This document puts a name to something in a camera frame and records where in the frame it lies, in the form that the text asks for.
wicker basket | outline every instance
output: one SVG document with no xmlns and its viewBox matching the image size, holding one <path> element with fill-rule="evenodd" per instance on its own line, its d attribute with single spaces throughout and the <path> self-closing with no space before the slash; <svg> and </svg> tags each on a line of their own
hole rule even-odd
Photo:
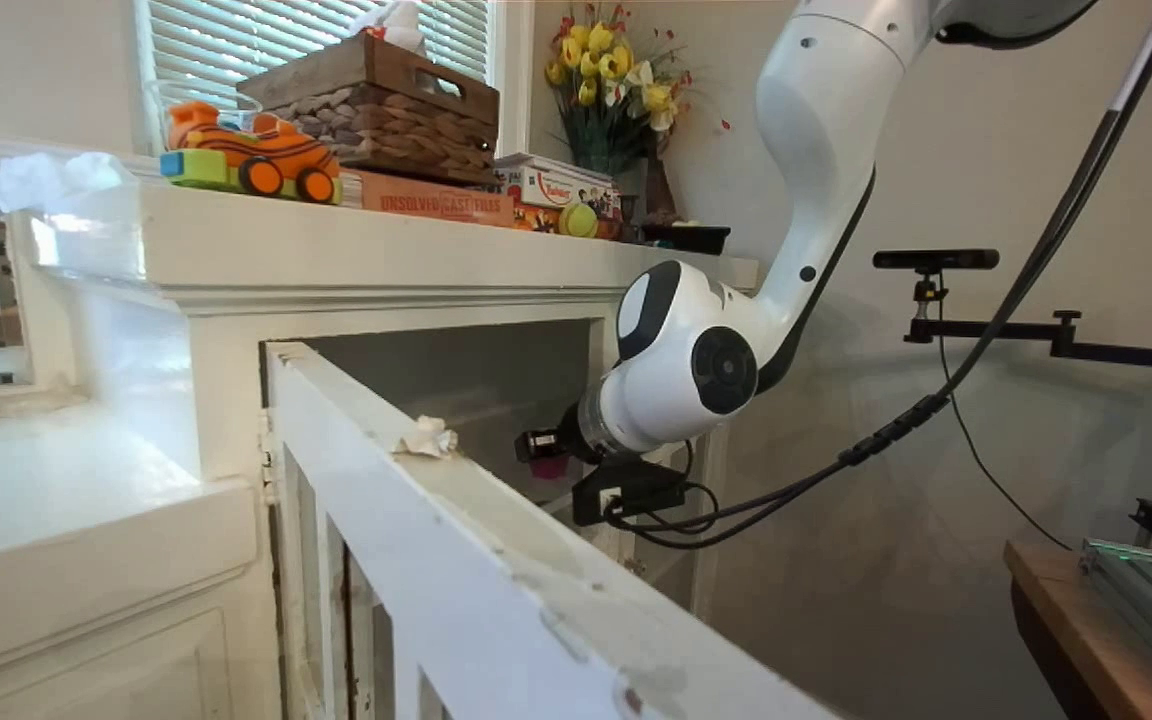
<svg viewBox="0 0 1152 720">
<path fill-rule="evenodd" d="M 493 184 L 496 87 L 372 35 L 239 86 L 304 123 L 343 169 Z"/>
</svg>

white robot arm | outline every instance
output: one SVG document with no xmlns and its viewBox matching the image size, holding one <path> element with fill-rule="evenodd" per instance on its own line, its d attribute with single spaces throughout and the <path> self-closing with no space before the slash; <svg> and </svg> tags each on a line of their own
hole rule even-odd
<svg viewBox="0 0 1152 720">
<path fill-rule="evenodd" d="M 771 389 L 873 189 L 890 106 L 930 39 L 1032 46 L 1091 0 L 802 0 L 758 111 L 786 173 L 788 235 L 758 297 L 694 264 L 645 271 L 619 302 L 619 364 L 562 425 L 555 443 L 599 465 L 734 422 Z"/>
</svg>

black cable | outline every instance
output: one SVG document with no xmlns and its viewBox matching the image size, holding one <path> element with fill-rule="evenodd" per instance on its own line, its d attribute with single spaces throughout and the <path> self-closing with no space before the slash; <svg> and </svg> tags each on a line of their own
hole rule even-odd
<svg viewBox="0 0 1152 720">
<path fill-rule="evenodd" d="M 948 373 L 945 336 L 940 336 L 935 347 L 940 347 L 940 352 L 935 352 L 935 358 L 940 358 L 940 373 L 945 373 L 945 380 L 948 380 L 952 373 Z M 1037 528 L 1050 543 L 1074 554 L 1074 548 L 1067 548 L 1056 534 L 1050 534 L 1050 528 L 1003 488 L 1003 482 L 983 465 L 979 443 L 978 443 L 978 436 L 972 436 L 972 429 L 969 429 L 969 422 L 964 422 L 964 409 L 961 409 L 961 397 L 957 397 L 957 392 L 948 397 L 948 409 L 952 409 L 952 422 L 957 422 L 961 434 L 964 434 L 969 455 L 972 455 L 972 465 L 979 467 L 979 478 L 1012 504 L 1018 518 L 1030 522 L 1030 528 Z"/>
<path fill-rule="evenodd" d="M 969 347 L 969 358 L 961 362 L 961 367 L 926 400 L 918 400 L 909 411 L 899 411 L 893 425 L 876 429 L 873 436 L 866 436 L 860 443 L 843 449 L 829 467 L 818 467 L 814 478 L 786 485 L 775 492 L 754 495 L 745 504 L 707 511 L 703 522 L 729 522 L 729 518 L 745 518 L 734 528 L 703 536 L 703 542 L 666 542 L 658 534 L 685 534 L 698 528 L 702 518 L 682 522 L 682 525 L 623 525 L 623 518 L 617 518 L 617 528 L 629 528 L 654 543 L 666 548 L 711 548 L 754 525 L 761 525 L 765 518 L 771 518 L 775 507 L 802 501 L 803 492 L 814 492 L 818 485 L 833 482 L 842 467 L 856 467 L 873 455 L 880 455 L 890 443 L 905 440 L 909 434 L 918 434 L 926 422 L 933 422 L 945 405 L 952 405 L 952 392 L 969 380 L 969 373 L 979 364 L 979 358 L 992 347 L 992 342 L 1003 331 L 1003 325 L 1018 315 L 1018 310 L 1023 304 L 1023 297 L 1032 292 L 1032 286 L 1046 275 L 1046 269 L 1052 264 L 1052 255 L 1059 253 L 1063 235 L 1074 232 L 1075 218 L 1085 212 L 1085 206 L 1096 192 L 1101 173 L 1108 169 L 1146 87 L 1152 82 L 1152 31 L 1146 39 L 1146 47 L 1135 51 L 1135 65 L 1116 95 L 1116 106 L 1101 118 L 1085 159 L 1075 169 L 1075 177 L 1067 181 L 1059 206 L 1052 209 L 1037 248 L 1030 253 L 1023 269 L 1018 271 L 1010 297 L 1002 302 L 996 315 L 987 321 L 987 328 L 978 336 L 978 343 Z"/>
</svg>

window blind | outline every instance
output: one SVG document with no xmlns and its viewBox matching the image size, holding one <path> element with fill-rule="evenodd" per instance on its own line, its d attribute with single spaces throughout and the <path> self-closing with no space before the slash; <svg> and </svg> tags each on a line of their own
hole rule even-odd
<svg viewBox="0 0 1152 720">
<path fill-rule="evenodd" d="M 388 0 L 143 0 L 149 82 L 183 82 L 226 100 L 235 82 L 351 35 Z M 488 0 L 424 0 L 424 56 L 488 78 Z"/>
</svg>

wooden table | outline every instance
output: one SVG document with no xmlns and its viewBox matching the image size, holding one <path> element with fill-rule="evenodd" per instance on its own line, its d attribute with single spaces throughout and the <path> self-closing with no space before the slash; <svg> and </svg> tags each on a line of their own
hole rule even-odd
<svg viewBox="0 0 1152 720">
<path fill-rule="evenodd" d="M 1152 625 L 1081 555 L 1010 543 L 1023 646 L 1067 718 L 1152 720 Z"/>
</svg>

